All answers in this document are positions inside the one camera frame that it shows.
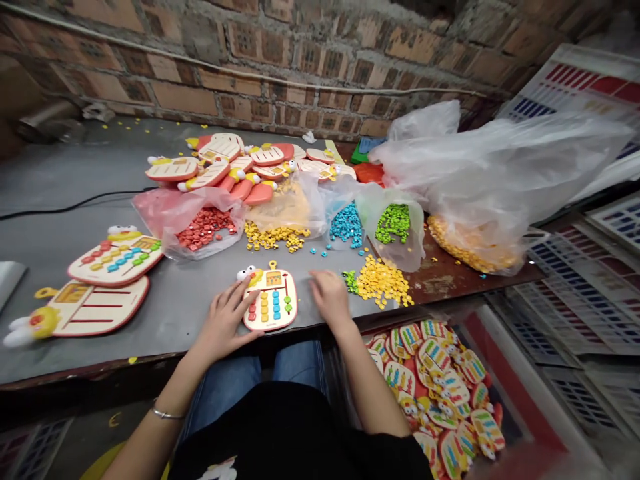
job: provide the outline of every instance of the yellow bead pile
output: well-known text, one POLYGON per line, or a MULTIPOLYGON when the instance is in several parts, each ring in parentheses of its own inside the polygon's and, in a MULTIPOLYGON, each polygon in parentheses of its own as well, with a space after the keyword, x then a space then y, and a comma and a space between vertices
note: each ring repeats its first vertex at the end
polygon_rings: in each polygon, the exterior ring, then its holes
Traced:
POLYGON ((374 298, 380 310, 384 310, 387 300, 396 300, 405 307, 415 305, 407 294, 409 282, 402 276, 402 272, 386 265, 380 259, 367 256, 365 266, 360 269, 357 279, 358 295, 364 300, 374 298))
POLYGON ((468 266, 482 273, 494 273, 506 270, 518 261, 517 249, 510 249, 502 245, 488 245, 483 238, 480 228, 465 227, 456 223, 449 230, 449 223, 439 215, 432 215, 427 219, 429 232, 443 250, 457 259, 462 260, 468 266), (451 243, 452 232, 458 244, 469 248, 462 248, 451 243))
POLYGON ((300 236, 308 237, 311 232, 309 230, 298 230, 288 227, 278 227, 273 230, 266 230, 264 232, 256 226, 252 221, 245 223, 245 233, 249 243, 247 244, 247 250, 258 251, 260 248, 266 250, 277 249, 279 241, 286 241, 286 246, 290 253, 300 250, 304 244, 305 239, 300 236))

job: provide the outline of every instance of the person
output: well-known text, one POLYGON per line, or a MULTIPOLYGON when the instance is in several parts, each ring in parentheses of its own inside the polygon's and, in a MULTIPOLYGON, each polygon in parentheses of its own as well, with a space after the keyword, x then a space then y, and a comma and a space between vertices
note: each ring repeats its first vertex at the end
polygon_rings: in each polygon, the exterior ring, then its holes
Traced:
POLYGON ((317 308, 342 354, 363 431, 338 422, 329 406, 319 342, 280 351, 272 381, 261 382, 256 357, 223 360, 263 335, 237 334, 259 294, 242 300, 247 277, 215 296, 198 338, 104 480, 160 479, 176 443, 170 479, 432 478, 349 314, 343 280, 330 271, 309 273, 317 308))

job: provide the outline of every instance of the blue bead pile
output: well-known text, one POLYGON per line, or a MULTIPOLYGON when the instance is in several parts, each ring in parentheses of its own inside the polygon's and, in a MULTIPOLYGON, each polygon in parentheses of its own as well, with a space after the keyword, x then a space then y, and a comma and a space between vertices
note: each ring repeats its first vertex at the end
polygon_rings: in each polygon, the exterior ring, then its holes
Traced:
POLYGON ((358 210, 355 208, 355 202, 351 202, 338 212, 331 222, 329 234, 332 241, 336 237, 341 238, 344 242, 352 239, 352 249, 362 247, 362 223, 360 223, 360 216, 358 216, 358 210))

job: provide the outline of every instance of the electrical wire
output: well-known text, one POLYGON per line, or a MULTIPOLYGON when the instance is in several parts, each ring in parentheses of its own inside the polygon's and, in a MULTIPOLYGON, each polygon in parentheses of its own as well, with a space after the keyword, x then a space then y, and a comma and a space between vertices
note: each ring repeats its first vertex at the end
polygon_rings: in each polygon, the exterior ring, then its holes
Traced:
POLYGON ((25 211, 21 211, 21 212, 14 212, 14 213, 9 213, 7 215, 2 215, 0 216, 0 221, 2 220, 9 220, 12 218, 16 218, 16 217, 24 217, 26 215, 46 215, 46 214, 50 214, 50 213, 64 213, 64 212, 68 212, 71 210, 74 210, 78 207, 81 207, 82 205, 84 205, 85 203, 88 203, 90 201, 96 200, 98 198, 101 197, 106 197, 108 195, 122 195, 122 194, 127 194, 127 193, 144 193, 146 191, 149 190, 155 190, 157 187, 147 187, 143 190, 126 190, 126 191, 119 191, 119 192, 107 192, 107 193, 101 193, 100 195, 95 195, 91 198, 88 198, 86 200, 82 200, 82 202, 78 202, 75 205, 72 205, 70 207, 64 207, 61 209, 56 209, 56 210, 25 210, 25 211))
POLYGON ((134 49, 138 49, 138 50, 143 50, 146 51, 148 53, 153 53, 154 55, 162 55, 164 57, 169 57, 172 59, 176 59, 176 60, 180 60, 180 61, 184 61, 184 62, 188 62, 188 63, 193 63, 195 65, 200 65, 202 67, 206 67, 206 68, 210 68, 213 70, 217 70, 220 72, 224 72, 224 73, 229 73, 231 75, 236 75, 238 77, 245 77, 245 78, 251 78, 251 79, 256 79, 256 80, 266 80, 266 81, 270 81, 273 83, 281 83, 283 85, 288 85, 290 87, 298 87, 298 88, 303 88, 303 89, 317 89, 317 90, 324 90, 324 91, 336 91, 336 92, 342 92, 342 93, 360 93, 360 94, 374 94, 374 95, 388 95, 388 96, 402 96, 402 95, 410 95, 412 93, 420 93, 420 92, 430 92, 430 91, 435 91, 435 92, 451 92, 451 93, 462 93, 464 95, 475 95, 476 97, 482 97, 482 98, 487 98, 487 95, 485 95, 484 93, 480 93, 478 91, 475 90, 462 90, 462 89, 442 89, 442 88, 432 88, 432 87, 424 87, 424 88, 414 88, 414 89, 408 89, 408 90, 396 90, 396 89, 357 89, 357 88, 349 88, 349 87, 334 87, 331 85, 314 85, 312 83, 299 83, 299 82, 294 82, 294 81, 290 81, 290 80, 284 80, 284 79, 279 79, 279 78, 275 78, 275 77, 269 77, 267 75, 262 75, 260 73, 251 73, 251 72, 244 72, 244 71, 238 71, 238 70, 233 70, 230 68, 225 68, 225 67, 220 67, 218 65, 214 65, 212 63, 208 63, 208 62, 204 62, 204 61, 200 61, 197 59, 192 59, 189 57, 186 57, 184 55, 180 55, 177 53, 171 53, 171 52, 167 52, 164 50, 160 50, 157 48, 153 48, 153 47, 147 47, 145 45, 141 45, 139 43, 135 43, 135 42, 131 42, 128 40, 123 40, 123 39, 118 39, 116 37, 112 37, 110 35, 105 35, 104 33, 99 33, 93 30, 90 30, 88 28, 84 28, 81 27, 79 25, 75 25, 73 23, 69 23, 63 20, 58 20, 58 19, 54 19, 51 17, 48 17, 46 15, 42 15, 40 13, 36 13, 34 11, 28 10, 28 9, 24 9, 22 7, 18 7, 17 5, 11 5, 10 3, 4 2, 4 1, 0 1, 0 7, 12 11, 14 13, 18 13, 20 15, 24 15, 25 17, 29 17, 32 19, 36 19, 36 20, 40 20, 42 22, 48 23, 50 25, 54 25, 56 27, 60 27, 60 28, 64 28, 66 30, 72 30, 78 33, 81 33, 83 35, 87 35, 89 37, 94 37, 94 38, 98 38, 101 40, 106 40, 109 41, 111 43, 116 43, 118 45, 123 45, 125 47, 130 47, 130 48, 134 48, 134 49))

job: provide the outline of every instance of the blue jeans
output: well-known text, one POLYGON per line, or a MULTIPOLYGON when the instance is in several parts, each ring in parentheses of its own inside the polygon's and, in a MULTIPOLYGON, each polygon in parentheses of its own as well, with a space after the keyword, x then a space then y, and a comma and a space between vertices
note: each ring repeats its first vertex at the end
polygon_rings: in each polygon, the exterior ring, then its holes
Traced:
MULTIPOLYGON (((302 383, 326 396, 320 342, 306 341, 280 350, 275 358, 272 380, 302 383)), ((218 420, 260 381, 258 357, 238 357, 214 363, 195 392, 180 442, 218 420)))

